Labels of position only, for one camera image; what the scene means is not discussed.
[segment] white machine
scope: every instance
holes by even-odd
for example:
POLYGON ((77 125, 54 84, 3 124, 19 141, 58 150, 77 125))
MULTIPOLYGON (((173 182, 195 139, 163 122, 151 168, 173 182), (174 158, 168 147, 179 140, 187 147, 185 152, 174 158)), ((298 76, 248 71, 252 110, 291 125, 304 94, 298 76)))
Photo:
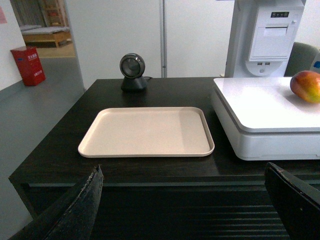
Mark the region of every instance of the white machine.
POLYGON ((320 159, 320 104, 291 77, 216 78, 212 105, 235 154, 246 161, 320 159))
POLYGON ((283 77, 306 0, 235 0, 226 78, 283 77))
POLYGON ((226 78, 213 80, 211 100, 240 159, 320 159, 320 104, 300 99, 283 77, 305 3, 234 2, 226 78))

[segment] mango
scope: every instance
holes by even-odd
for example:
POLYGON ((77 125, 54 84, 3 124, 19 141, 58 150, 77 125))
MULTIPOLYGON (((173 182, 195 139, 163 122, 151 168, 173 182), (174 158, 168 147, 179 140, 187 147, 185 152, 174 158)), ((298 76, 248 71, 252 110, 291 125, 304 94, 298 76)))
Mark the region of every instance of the mango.
POLYGON ((320 103, 320 74, 314 71, 300 71, 290 81, 290 89, 303 100, 320 103))

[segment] dark wooden table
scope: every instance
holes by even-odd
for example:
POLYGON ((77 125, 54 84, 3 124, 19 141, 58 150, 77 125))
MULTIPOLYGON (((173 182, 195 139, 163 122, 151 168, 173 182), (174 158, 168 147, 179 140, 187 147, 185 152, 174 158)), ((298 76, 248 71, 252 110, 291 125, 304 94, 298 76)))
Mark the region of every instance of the dark wooden table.
MULTIPOLYGON (((288 239, 264 187, 267 162, 237 158, 212 107, 213 77, 152 78, 139 93, 122 92, 121 83, 98 79, 9 177, 32 216, 100 164, 104 188, 92 239, 288 239), (200 108, 213 153, 82 157, 78 145, 97 114, 128 107, 200 108)), ((320 186, 319 161, 272 162, 320 186)))

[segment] gray chair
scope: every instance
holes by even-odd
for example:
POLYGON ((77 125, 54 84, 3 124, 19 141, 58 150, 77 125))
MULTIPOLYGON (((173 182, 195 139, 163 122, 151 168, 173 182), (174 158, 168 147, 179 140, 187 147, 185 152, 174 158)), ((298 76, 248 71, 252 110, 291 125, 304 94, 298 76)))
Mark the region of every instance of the gray chair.
POLYGON ((298 72, 310 70, 319 49, 301 42, 295 42, 292 47, 291 55, 286 67, 284 76, 292 77, 298 72))

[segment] wooden bed frame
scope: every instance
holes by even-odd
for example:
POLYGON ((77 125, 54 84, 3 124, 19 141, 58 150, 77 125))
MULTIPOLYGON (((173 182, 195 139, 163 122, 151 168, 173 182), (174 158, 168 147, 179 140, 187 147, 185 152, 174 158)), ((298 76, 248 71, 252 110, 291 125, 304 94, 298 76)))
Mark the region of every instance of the wooden bed frame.
POLYGON ((55 46, 59 48, 59 43, 71 39, 70 31, 58 31, 55 33, 48 34, 28 34, 22 35, 25 43, 46 43, 54 42, 55 46))

